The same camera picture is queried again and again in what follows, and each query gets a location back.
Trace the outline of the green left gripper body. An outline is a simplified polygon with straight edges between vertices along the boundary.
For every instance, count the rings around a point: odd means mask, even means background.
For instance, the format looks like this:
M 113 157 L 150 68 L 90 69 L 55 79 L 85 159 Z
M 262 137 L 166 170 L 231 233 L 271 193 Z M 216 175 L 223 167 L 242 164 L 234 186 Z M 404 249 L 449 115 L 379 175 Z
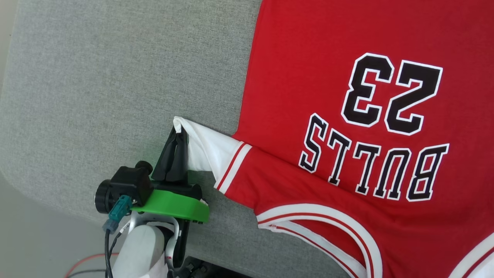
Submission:
M 209 222 L 210 208 L 203 199 L 200 185 L 159 181 L 151 181 L 151 185 L 154 190 L 147 202 L 141 207 L 132 207 L 131 211 L 171 216 L 194 223 Z

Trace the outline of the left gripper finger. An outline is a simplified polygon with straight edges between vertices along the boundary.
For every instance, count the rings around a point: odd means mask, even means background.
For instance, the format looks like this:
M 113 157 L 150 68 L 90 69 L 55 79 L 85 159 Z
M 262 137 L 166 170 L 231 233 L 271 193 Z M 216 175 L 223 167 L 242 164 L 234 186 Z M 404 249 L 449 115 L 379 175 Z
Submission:
M 175 153 L 171 166 L 171 182 L 188 183 L 188 135 L 174 132 Z
M 177 182 L 179 180 L 174 168 L 177 146 L 177 133 L 175 128 L 172 128 L 151 176 L 153 180 L 162 182 Z

